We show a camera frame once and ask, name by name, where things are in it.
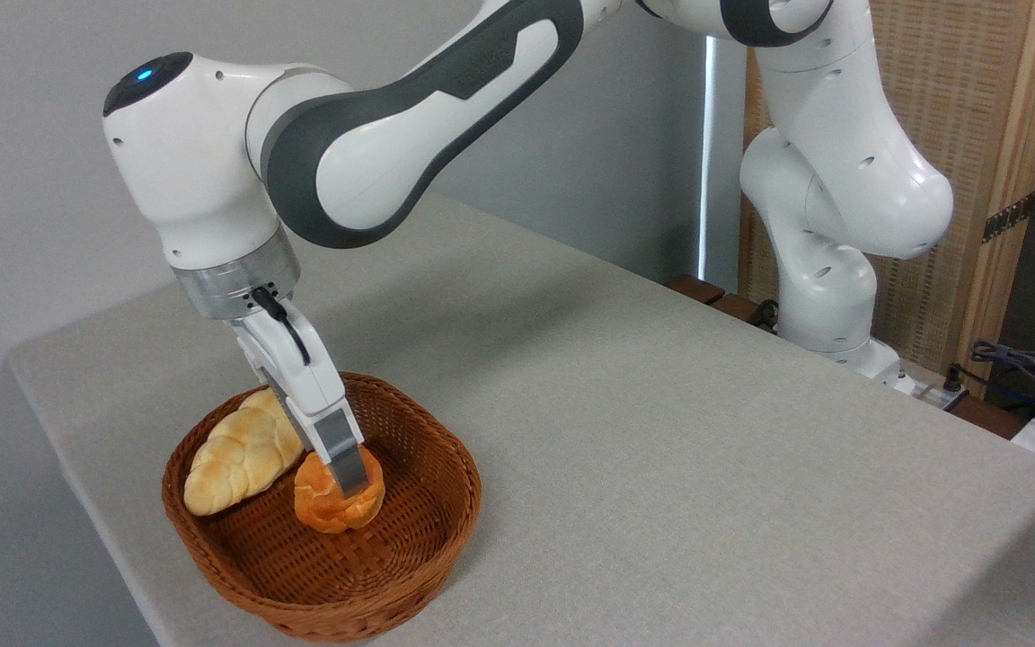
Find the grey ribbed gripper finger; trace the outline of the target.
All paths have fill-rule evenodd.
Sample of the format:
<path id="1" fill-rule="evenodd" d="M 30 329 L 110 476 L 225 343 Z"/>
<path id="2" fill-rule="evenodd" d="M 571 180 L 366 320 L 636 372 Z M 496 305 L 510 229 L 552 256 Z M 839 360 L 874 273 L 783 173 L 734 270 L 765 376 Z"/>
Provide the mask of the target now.
<path id="1" fill-rule="evenodd" d="M 342 496 L 356 496 L 369 486 L 368 471 L 360 455 L 363 434 L 349 403 L 337 403 L 316 417 L 308 417 L 296 403 L 290 403 L 288 415 L 305 450 L 315 451 L 329 468 Z"/>

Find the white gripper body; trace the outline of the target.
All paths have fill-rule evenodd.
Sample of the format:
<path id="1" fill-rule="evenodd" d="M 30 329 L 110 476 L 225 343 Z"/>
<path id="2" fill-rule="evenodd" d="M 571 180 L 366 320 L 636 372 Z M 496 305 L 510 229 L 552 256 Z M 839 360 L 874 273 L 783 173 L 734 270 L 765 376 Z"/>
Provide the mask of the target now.
<path id="1" fill-rule="evenodd" d="M 345 400 L 341 373 L 303 313 L 288 299 L 279 305 L 291 329 L 263 311 L 231 320 L 230 328 L 259 380 L 291 398 L 305 419 L 320 418 Z"/>

